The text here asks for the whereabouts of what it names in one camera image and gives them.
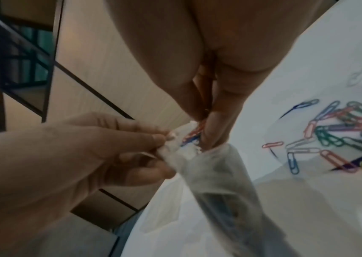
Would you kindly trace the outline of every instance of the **table surface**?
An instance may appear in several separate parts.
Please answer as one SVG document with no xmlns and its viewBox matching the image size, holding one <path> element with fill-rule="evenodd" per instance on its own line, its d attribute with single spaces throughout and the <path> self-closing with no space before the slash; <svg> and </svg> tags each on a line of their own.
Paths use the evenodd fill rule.
<svg viewBox="0 0 362 257">
<path fill-rule="evenodd" d="M 345 86 L 350 74 L 359 70 L 362 1 L 340 1 L 300 36 L 286 58 L 249 97 L 231 132 L 230 143 L 239 150 L 252 180 L 281 167 L 269 151 L 261 148 L 267 128 L 293 105 L 324 88 Z M 156 194 L 177 179 L 165 181 Z M 134 226 L 122 257 L 228 256 L 215 241 L 186 186 L 178 219 L 144 233 L 140 228 L 152 204 Z"/>
</svg>

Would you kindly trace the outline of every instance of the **plastic bag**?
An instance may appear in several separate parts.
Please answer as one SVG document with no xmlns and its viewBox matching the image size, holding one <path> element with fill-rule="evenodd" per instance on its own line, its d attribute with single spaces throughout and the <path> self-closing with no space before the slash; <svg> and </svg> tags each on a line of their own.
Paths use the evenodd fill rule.
<svg viewBox="0 0 362 257">
<path fill-rule="evenodd" d="M 159 154 L 185 180 L 212 231 L 233 256 L 266 256 L 265 236 L 279 245 L 279 256 L 296 256 L 264 214 L 238 151 L 224 144 L 200 153 L 195 123 L 175 130 L 174 139 Z M 185 144 L 185 139 L 192 138 Z"/>
<path fill-rule="evenodd" d="M 362 169 L 362 86 L 330 88 L 284 114 L 263 148 L 293 174 Z"/>
</svg>

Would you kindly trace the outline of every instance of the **hand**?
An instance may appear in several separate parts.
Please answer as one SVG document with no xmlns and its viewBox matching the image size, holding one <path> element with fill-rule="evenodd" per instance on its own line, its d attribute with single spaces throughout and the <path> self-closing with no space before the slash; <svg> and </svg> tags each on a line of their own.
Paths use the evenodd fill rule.
<svg viewBox="0 0 362 257">
<path fill-rule="evenodd" d="M 0 247 L 36 234 L 104 186 L 173 177 L 163 161 L 138 154 L 162 146 L 167 133 L 100 113 L 0 133 Z"/>
<path fill-rule="evenodd" d="M 204 149 L 227 140 L 247 97 L 287 54 L 321 4 L 106 1 L 120 34 L 154 83 L 195 120 L 210 110 L 201 136 Z"/>
</svg>

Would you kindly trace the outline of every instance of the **white table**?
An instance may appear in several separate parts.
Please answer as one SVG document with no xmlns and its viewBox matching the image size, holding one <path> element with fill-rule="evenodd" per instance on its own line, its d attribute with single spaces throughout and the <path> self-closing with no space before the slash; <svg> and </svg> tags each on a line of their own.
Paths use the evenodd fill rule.
<svg viewBox="0 0 362 257">
<path fill-rule="evenodd" d="M 267 128 L 293 105 L 324 88 L 345 86 L 350 74 L 361 69 L 362 1 L 340 1 L 300 36 L 250 96 L 232 130 L 230 143 L 239 150 L 252 180 L 281 167 L 269 151 L 261 149 Z M 157 193 L 175 179 L 163 183 Z M 183 191 L 178 220 L 145 234 L 140 227 L 149 208 L 151 204 L 134 226 L 122 257 L 227 256 L 188 188 Z"/>
</svg>

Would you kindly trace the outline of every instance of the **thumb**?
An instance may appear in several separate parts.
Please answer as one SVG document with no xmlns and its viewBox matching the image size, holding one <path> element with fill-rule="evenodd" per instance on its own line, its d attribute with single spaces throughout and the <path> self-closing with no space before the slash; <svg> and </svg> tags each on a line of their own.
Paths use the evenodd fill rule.
<svg viewBox="0 0 362 257">
<path fill-rule="evenodd" d="M 103 158 L 125 152 L 148 152 L 163 146 L 166 141 L 161 134 L 102 130 L 103 136 L 96 142 L 95 152 Z"/>
</svg>

